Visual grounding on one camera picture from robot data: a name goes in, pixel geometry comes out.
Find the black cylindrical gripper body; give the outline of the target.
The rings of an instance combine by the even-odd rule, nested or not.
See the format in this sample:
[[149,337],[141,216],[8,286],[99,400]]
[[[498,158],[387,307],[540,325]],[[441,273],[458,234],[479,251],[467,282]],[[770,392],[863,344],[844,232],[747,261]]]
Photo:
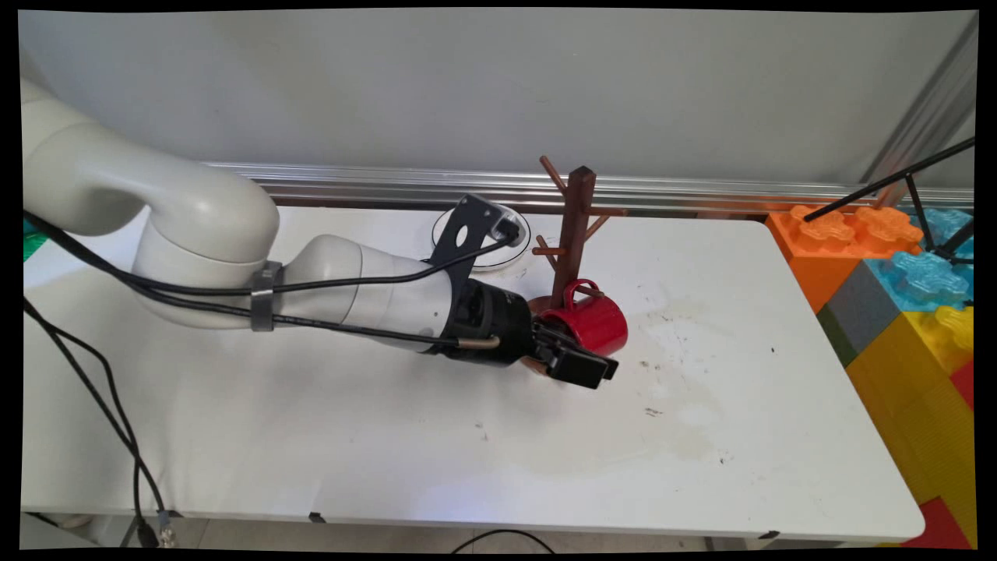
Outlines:
[[553,329],[541,325],[526,299],[473,278],[464,281],[442,337],[495,342],[491,348],[435,345],[436,355],[476,365],[508,366],[521,358],[551,365],[563,351]]

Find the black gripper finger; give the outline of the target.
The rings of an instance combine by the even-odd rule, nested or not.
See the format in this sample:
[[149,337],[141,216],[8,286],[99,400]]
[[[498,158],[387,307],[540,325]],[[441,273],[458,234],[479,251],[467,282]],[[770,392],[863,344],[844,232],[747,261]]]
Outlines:
[[619,363],[596,355],[574,342],[544,342],[546,376],[563,383],[596,390],[603,380],[612,380]]
[[537,319],[535,320],[535,337],[539,344],[559,345],[564,348],[581,348],[578,340],[571,333],[569,326],[557,319]]

